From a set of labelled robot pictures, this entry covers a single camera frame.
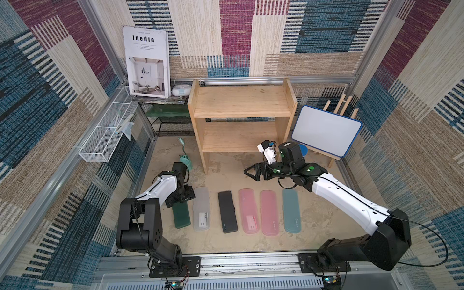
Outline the light blue pencil case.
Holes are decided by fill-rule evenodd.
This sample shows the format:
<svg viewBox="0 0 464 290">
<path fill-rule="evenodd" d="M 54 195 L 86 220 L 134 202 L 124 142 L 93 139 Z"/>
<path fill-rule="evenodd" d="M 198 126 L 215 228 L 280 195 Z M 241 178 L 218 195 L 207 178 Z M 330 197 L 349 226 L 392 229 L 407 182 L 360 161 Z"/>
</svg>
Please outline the light blue pencil case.
<svg viewBox="0 0 464 290">
<path fill-rule="evenodd" d="M 285 231 L 291 234 L 301 232 L 301 216 L 298 194 L 295 190 L 283 189 L 283 218 Z"/>
</svg>

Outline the plain pink pencil case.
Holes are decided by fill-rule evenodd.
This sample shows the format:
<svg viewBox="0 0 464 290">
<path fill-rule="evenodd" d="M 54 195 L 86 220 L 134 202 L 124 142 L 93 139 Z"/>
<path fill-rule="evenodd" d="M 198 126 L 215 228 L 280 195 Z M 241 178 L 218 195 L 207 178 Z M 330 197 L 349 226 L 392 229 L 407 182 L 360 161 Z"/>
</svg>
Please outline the plain pink pencil case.
<svg viewBox="0 0 464 290">
<path fill-rule="evenodd" d="M 263 234 L 265 236 L 277 236 L 279 234 L 277 195 L 271 190 L 261 192 L 261 218 Z"/>
</svg>

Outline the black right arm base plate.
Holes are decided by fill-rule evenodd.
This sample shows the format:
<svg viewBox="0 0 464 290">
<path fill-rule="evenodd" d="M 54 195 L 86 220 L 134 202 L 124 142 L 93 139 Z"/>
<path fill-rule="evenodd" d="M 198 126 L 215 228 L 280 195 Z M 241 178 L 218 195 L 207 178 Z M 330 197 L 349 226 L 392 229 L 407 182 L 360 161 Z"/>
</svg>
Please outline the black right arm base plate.
<svg viewBox="0 0 464 290">
<path fill-rule="evenodd" d="M 331 262 L 318 252 L 298 253 L 297 258 L 302 273 L 322 274 L 351 271 L 349 262 Z"/>
</svg>

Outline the pink pencil case with label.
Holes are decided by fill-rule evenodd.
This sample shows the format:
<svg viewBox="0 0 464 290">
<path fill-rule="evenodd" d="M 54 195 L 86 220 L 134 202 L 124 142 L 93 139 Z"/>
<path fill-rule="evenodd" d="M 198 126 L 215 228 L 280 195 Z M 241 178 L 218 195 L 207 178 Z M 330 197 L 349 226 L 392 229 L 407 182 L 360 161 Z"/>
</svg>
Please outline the pink pencil case with label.
<svg viewBox="0 0 464 290">
<path fill-rule="evenodd" d="M 239 190 L 239 206 L 243 231 L 246 234 L 256 234 L 259 231 L 259 221 L 253 189 Z"/>
</svg>

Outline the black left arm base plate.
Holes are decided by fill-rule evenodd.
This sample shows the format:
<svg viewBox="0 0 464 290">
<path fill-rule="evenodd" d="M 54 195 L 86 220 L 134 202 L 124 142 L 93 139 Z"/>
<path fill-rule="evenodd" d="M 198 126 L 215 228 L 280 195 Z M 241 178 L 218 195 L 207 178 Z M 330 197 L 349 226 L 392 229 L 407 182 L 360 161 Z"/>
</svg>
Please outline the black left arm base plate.
<svg viewBox="0 0 464 290">
<path fill-rule="evenodd" d="M 148 265 L 150 278 L 199 277 L 200 256 L 183 256 L 173 263 L 152 259 Z"/>
</svg>

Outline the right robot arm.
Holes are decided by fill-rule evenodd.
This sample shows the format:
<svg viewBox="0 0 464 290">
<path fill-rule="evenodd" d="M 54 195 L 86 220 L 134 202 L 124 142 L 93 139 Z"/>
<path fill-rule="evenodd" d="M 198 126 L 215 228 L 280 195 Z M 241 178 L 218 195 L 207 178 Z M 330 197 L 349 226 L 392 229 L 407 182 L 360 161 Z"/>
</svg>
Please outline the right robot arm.
<svg viewBox="0 0 464 290">
<path fill-rule="evenodd" d="M 350 239 L 328 239 L 318 250 L 316 266 L 324 271 L 346 262 L 370 262 L 391 271 L 411 247 L 409 218 L 400 209 L 389 210 L 373 203 L 336 179 L 326 168 L 308 163 L 300 146 L 292 141 L 278 145 L 264 140 L 257 150 L 263 160 L 251 166 L 255 181 L 290 178 L 335 205 L 363 228 L 365 234 Z"/>
</svg>

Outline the dark green pencil case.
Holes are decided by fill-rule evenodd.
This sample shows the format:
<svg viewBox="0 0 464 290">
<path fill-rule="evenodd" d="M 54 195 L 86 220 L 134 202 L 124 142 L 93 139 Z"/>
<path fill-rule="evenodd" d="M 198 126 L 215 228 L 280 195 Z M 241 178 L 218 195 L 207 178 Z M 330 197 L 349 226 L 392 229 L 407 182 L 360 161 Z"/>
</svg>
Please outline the dark green pencil case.
<svg viewBox="0 0 464 290">
<path fill-rule="evenodd" d="M 191 225 L 190 213 L 187 201 L 175 203 L 172 207 L 175 228 L 180 229 Z"/>
</svg>

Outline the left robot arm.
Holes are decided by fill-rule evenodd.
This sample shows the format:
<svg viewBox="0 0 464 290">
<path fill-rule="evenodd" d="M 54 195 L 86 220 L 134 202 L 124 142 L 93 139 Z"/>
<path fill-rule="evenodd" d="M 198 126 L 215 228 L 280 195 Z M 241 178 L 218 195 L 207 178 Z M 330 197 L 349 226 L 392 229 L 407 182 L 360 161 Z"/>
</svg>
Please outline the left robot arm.
<svg viewBox="0 0 464 290">
<path fill-rule="evenodd" d="M 171 170 L 157 175 L 146 191 L 120 204 L 117 248 L 148 255 L 151 270 L 177 273 L 184 268 L 180 247 L 163 237 L 161 206 L 171 208 L 195 198 L 192 186 L 187 184 L 188 173 L 185 164 L 175 162 Z"/>
</svg>

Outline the black pencil case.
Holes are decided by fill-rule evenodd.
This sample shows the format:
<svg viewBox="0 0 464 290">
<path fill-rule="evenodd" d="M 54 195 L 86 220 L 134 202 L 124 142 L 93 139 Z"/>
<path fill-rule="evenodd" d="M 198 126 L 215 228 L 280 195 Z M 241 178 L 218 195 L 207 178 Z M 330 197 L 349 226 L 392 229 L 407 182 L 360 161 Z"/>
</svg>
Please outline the black pencil case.
<svg viewBox="0 0 464 290">
<path fill-rule="evenodd" d="M 232 193 L 230 191 L 219 192 L 218 201 L 223 233 L 237 232 L 238 223 Z"/>
</svg>

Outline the clear white pencil case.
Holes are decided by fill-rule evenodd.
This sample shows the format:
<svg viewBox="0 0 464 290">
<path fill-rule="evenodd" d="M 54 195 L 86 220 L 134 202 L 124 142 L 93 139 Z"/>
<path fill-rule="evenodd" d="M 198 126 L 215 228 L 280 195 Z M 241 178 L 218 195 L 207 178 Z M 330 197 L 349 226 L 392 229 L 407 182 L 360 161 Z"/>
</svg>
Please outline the clear white pencil case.
<svg viewBox="0 0 464 290">
<path fill-rule="evenodd" d="M 210 198 L 207 187 L 197 187 L 193 200 L 193 228 L 204 231 L 210 228 Z"/>
</svg>

